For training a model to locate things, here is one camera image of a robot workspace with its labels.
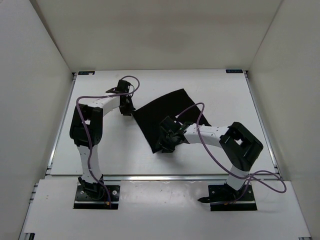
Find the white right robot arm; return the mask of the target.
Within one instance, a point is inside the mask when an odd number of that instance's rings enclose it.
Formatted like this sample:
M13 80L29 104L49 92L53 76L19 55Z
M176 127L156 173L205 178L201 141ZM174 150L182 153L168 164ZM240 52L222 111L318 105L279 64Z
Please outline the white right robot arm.
M263 144L241 123L213 127L196 123L163 120L159 124L157 146L164 153L172 153L179 144L202 144L223 149L232 166L228 178L212 196L201 197L201 203L232 203L242 197L250 170L263 150Z

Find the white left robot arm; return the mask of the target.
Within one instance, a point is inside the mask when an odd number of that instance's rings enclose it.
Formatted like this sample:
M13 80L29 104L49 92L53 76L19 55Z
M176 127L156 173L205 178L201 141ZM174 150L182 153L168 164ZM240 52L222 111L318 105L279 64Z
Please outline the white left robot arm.
M129 93L104 96L80 96L76 99L69 135L80 154L82 176L78 178L83 191L95 201L111 204L110 191L100 170L98 144L103 135L103 118L114 109L130 116L135 108Z

